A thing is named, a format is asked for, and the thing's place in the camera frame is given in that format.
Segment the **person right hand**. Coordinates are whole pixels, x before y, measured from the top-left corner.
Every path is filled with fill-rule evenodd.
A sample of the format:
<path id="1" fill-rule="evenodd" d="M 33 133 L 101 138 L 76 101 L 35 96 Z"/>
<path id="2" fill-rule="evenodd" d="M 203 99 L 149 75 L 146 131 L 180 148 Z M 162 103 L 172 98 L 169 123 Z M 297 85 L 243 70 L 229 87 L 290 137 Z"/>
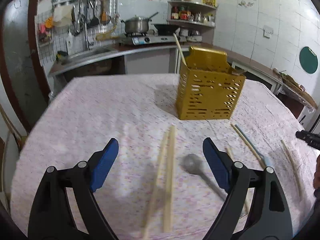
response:
<path id="1" fill-rule="evenodd" d="M 314 173 L 313 178 L 313 187 L 315 189 L 314 195 L 317 199 L 319 199 L 319 188 L 320 188 L 320 155 L 316 160 L 316 172 Z"/>

